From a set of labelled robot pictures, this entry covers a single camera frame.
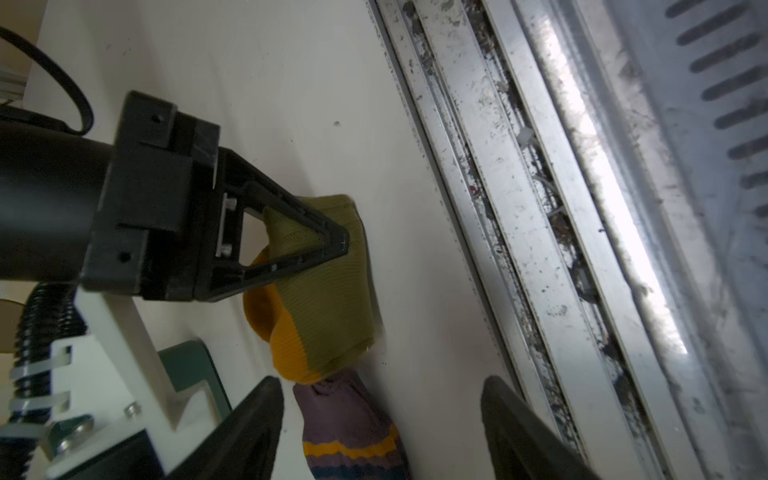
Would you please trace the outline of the green plastic divided tray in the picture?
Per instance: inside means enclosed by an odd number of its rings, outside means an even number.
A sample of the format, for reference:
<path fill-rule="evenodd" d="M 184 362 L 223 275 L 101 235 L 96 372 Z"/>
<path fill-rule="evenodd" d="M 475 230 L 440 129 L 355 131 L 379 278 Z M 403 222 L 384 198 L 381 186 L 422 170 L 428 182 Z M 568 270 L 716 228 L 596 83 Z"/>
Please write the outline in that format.
<path fill-rule="evenodd" d="M 205 381 L 219 416 L 224 419 L 232 412 L 221 378 L 205 343 L 187 340 L 158 352 L 160 360 L 177 392 Z"/>

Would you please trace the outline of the purple striped sock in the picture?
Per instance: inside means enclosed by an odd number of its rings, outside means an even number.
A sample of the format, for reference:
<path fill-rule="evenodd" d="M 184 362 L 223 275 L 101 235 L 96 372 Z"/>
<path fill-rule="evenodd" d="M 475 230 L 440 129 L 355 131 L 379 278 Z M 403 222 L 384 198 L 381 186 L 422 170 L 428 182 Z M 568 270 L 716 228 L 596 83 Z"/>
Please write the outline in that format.
<path fill-rule="evenodd" d="M 304 420 L 303 454 L 316 479 L 410 479 L 394 422 L 357 372 L 342 370 L 293 394 Z"/>

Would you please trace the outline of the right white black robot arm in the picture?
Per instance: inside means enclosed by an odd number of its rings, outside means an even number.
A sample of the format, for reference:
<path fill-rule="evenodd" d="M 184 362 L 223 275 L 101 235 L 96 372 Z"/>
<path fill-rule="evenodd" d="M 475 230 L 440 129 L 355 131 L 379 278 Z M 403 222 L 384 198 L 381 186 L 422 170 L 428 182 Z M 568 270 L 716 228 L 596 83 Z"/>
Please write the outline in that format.
<path fill-rule="evenodd" d="M 16 388 L 1 430 L 1 475 L 22 479 L 56 402 L 52 344 L 85 324 L 75 290 L 214 302 L 344 256 L 348 231 L 219 144 L 217 125 L 132 91 L 113 144 L 90 140 L 90 103 L 73 79 L 9 29 L 81 128 L 1 109 L 1 276 L 34 283 L 15 340 Z M 238 261 L 246 213 L 279 213 L 314 246 L 254 266 Z"/>

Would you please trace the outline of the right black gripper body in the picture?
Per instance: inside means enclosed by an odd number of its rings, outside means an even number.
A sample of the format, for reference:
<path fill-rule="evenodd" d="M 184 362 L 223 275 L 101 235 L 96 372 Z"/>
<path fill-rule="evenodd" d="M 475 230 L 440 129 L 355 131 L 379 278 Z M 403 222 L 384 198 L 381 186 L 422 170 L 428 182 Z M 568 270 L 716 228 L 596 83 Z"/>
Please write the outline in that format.
<path fill-rule="evenodd" d="M 80 274 L 84 289 L 193 299 L 219 141 L 218 125 L 127 94 Z"/>

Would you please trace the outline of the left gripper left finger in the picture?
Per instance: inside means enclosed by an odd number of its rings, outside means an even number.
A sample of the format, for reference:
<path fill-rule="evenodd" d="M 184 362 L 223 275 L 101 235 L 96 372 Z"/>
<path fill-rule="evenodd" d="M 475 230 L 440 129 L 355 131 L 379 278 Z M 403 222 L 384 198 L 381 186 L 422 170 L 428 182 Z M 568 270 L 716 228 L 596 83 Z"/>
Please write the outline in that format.
<path fill-rule="evenodd" d="M 284 396 L 265 377 L 169 479 L 269 479 L 282 431 Z"/>

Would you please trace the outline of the green striped sock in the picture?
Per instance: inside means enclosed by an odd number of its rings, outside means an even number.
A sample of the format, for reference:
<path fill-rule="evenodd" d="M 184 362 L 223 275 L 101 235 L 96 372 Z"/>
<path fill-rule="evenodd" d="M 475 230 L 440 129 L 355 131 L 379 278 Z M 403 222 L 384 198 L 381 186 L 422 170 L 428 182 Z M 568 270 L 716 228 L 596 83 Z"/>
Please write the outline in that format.
<path fill-rule="evenodd" d="M 245 318 L 268 343 L 274 369 L 313 384 L 353 366 L 375 342 L 376 322 L 363 222 L 347 195 L 304 198 L 344 227 L 348 252 L 244 292 Z"/>

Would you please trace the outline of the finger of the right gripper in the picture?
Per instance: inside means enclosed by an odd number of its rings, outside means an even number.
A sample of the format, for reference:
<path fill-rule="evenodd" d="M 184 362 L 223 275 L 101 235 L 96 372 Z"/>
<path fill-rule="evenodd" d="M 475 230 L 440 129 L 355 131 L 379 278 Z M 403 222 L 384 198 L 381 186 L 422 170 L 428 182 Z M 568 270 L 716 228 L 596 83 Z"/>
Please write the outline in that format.
<path fill-rule="evenodd" d="M 212 197 L 212 299 L 268 285 L 346 255 L 350 234 L 234 151 L 221 148 Z M 246 217 L 261 221 L 268 255 L 239 260 Z"/>

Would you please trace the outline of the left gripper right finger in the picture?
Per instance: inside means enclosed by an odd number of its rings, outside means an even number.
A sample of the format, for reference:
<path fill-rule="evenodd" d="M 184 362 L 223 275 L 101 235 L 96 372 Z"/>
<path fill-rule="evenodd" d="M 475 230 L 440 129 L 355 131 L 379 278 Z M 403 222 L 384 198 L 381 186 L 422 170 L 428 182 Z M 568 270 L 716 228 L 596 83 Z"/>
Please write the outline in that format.
<path fill-rule="evenodd" d="M 497 479 L 597 477 L 500 377 L 484 381 L 480 410 Z"/>

